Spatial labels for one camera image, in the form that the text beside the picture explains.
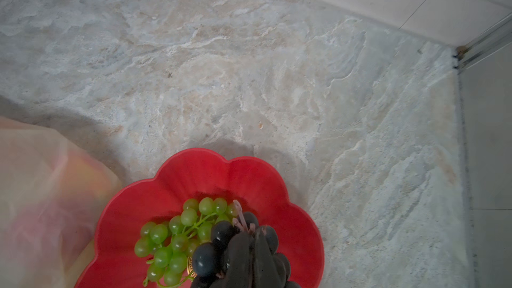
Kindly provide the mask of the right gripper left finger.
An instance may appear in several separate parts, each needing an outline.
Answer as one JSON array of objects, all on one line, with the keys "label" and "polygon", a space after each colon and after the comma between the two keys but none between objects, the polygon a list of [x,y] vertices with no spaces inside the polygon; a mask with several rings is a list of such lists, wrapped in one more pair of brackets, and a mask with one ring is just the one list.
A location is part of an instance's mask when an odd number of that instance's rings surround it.
[{"label": "right gripper left finger", "polygon": [[245,232],[238,233],[231,239],[226,251],[229,260],[227,273],[224,278],[214,281],[210,287],[248,288],[251,286],[250,239],[251,236]]}]

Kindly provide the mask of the dark grape bunch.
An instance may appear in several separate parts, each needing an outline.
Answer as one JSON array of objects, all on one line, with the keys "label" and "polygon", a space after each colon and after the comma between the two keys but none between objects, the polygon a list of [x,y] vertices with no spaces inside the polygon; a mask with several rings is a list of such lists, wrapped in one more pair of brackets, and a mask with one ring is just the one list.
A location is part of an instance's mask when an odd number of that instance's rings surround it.
[{"label": "dark grape bunch", "polygon": [[251,286],[253,286],[253,250],[255,246],[256,230],[262,225],[259,224],[257,217],[248,211],[244,211],[240,202],[234,201],[237,209],[237,217],[233,218],[233,223],[221,222],[213,228],[211,235],[212,242],[201,244],[192,257],[193,272],[196,274],[193,279],[192,287],[210,287],[217,279],[222,279],[227,273],[229,260],[227,257],[227,247],[231,239],[238,233],[245,232],[251,236],[249,242],[249,251],[251,254]]}]

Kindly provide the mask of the green grape bunch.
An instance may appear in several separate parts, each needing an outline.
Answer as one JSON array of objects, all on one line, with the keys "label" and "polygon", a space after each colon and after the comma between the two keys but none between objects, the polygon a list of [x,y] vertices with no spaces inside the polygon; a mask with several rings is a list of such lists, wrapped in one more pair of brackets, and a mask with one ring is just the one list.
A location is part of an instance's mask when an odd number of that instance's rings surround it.
[{"label": "green grape bunch", "polygon": [[194,277],[191,260],[203,243],[212,242],[213,228],[222,221],[232,224],[236,204],[222,197],[188,199],[180,214],[161,223],[148,221],[134,245],[138,258],[146,260],[142,286],[180,287]]}]

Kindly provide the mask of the cream plastic bag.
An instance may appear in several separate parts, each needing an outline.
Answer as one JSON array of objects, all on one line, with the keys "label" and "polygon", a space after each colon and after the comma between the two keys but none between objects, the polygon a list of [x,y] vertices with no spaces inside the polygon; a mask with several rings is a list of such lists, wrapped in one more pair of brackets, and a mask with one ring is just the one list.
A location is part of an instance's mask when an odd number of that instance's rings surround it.
[{"label": "cream plastic bag", "polygon": [[120,179],[54,129],[1,118],[1,286],[73,287]]}]

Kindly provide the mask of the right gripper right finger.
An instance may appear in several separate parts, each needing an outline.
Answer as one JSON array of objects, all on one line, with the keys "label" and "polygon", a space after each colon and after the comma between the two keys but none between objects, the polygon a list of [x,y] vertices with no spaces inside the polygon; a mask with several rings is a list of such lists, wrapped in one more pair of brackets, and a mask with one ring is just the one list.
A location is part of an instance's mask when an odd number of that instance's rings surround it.
[{"label": "right gripper right finger", "polygon": [[279,238],[269,225],[256,230],[253,250],[253,286],[254,287],[300,287],[290,280],[291,264],[288,258],[277,253]]}]

